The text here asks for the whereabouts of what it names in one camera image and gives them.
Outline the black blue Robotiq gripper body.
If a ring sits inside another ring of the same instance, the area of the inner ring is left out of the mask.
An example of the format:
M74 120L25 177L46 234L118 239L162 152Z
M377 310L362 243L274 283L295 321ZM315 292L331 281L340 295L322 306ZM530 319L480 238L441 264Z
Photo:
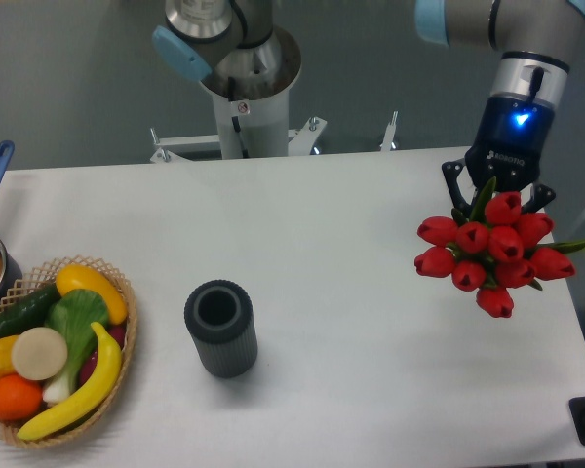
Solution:
M540 176L541 152L555 111L512 97L490 97L465 166L478 189L491 178L499 192L521 191Z

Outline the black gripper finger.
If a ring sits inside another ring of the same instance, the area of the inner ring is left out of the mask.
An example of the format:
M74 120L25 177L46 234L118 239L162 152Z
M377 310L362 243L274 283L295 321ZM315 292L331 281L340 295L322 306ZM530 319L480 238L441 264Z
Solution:
M522 205L523 214L538 213L556 198L556 191L541 182L532 185L530 194L530 199Z
M477 195L474 195L472 200L468 202L462 194L458 184L458 178L464 169L464 160L447 161L442 165L442 173L453 206L459 211L471 211L474 207Z

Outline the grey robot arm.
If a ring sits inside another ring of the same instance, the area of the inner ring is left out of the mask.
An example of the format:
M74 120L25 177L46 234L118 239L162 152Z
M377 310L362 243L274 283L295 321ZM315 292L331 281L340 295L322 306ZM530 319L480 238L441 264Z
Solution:
M152 35L159 57L211 95L226 159L289 156L289 91L301 69L268 1L169 1ZM488 194L529 188L550 203L539 161L585 29L585 1L419 1L418 35L488 45L502 55L472 147L442 171L454 207L473 217Z

